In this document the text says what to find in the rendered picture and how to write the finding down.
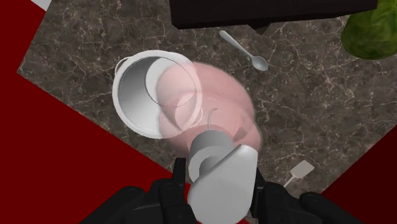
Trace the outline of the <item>grey metal spoon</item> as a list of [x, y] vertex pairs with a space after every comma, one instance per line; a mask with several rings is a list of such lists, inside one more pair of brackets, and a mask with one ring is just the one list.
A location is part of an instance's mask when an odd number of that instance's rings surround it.
[[236, 49], [240, 50], [244, 54], [246, 54], [250, 59], [253, 67], [259, 71], [267, 71], [268, 70], [268, 62], [260, 56], [254, 56], [249, 53], [244, 47], [242, 47], [238, 41], [236, 41], [229, 33], [224, 30], [219, 31], [219, 35], [226, 42], [230, 43], [232, 46], [236, 47]]

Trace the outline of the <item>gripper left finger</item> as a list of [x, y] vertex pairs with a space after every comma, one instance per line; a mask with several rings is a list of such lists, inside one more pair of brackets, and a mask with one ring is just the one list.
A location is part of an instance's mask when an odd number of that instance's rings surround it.
[[177, 158], [171, 178], [155, 180], [149, 191], [125, 186], [80, 224], [197, 224], [185, 201], [186, 159]]

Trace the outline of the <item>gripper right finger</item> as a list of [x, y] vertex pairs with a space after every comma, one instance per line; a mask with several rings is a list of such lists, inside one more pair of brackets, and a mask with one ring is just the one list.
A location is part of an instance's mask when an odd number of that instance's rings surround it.
[[250, 212], [258, 224], [363, 224], [319, 193], [291, 196], [282, 185], [265, 181], [259, 170]]

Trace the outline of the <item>white cooking pot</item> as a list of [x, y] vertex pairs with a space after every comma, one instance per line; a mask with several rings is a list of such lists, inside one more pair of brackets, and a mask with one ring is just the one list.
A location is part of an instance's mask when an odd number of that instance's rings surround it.
[[193, 62], [163, 50], [119, 61], [112, 96], [123, 123], [152, 139], [172, 138], [193, 127], [202, 107], [202, 85]]

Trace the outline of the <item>white spatula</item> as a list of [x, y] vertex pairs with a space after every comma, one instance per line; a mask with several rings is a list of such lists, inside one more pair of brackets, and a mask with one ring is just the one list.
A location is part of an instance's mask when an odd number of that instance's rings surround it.
[[308, 163], [306, 160], [302, 160], [300, 163], [298, 163], [294, 168], [290, 170], [291, 177], [288, 179], [288, 181], [284, 184], [284, 187], [286, 188], [294, 179], [302, 179], [308, 173], [312, 172], [314, 170], [314, 166]]

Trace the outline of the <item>green lettuce head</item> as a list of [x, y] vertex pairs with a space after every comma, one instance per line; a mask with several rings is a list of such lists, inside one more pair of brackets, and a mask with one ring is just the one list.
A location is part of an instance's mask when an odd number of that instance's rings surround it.
[[377, 9], [352, 14], [341, 43], [351, 55], [378, 60], [397, 53], [397, 0], [378, 0]]

